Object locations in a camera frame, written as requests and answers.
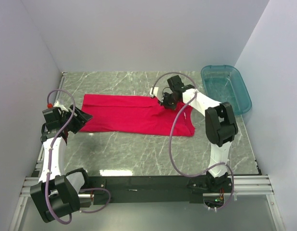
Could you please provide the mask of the red t shirt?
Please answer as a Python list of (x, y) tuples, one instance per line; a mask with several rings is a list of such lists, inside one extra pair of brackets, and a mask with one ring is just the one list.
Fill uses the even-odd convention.
[(145, 135), (192, 137), (195, 127), (191, 121), (192, 107), (179, 102), (175, 110), (160, 106), (156, 98), (147, 96), (84, 95), (82, 111), (93, 118), (82, 132), (127, 132)]

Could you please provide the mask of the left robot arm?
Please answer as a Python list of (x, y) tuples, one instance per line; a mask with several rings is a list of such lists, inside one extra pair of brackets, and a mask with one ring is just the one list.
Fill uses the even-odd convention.
[(79, 193), (91, 187), (87, 172), (83, 168), (64, 172), (64, 153), (68, 133), (76, 134), (92, 119), (73, 105), (69, 108), (59, 101), (49, 104), (43, 111), (41, 142), (44, 161), (38, 183), (31, 186), (30, 196), (45, 223), (53, 221), (53, 215), (61, 218), (80, 209)]

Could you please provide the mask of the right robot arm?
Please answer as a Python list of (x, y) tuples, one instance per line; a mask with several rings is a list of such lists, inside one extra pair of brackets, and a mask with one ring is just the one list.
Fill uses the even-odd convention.
[[(166, 109), (174, 110), (178, 103), (183, 103), (173, 121), (168, 152), (172, 166), (175, 171), (185, 177), (206, 177), (206, 190), (211, 192), (219, 191), (225, 186), (234, 187), (234, 179), (228, 175), (232, 173), (228, 165), (228, 155), (232, 142), (238, 133), (238, 126), (234, 111), (229, 102), (221, 103), (201, 93), (195, 86), (195, 82), (185, 85), (180, 76), (182, 73), (171, 72), (168, 87), (171, 93), (164, 92), (156, 85), (150, 89), (150, 96), (157, 98), (159, 104)], [(188, 175), (179, 170), (175, 165), (172, 155), (172, 137), (174, 128), (181, 113), (188, 107), (192, 107), (205, 117), (205, 132), (210, 142), (210, 163), (206, 170), (198, 174)]]

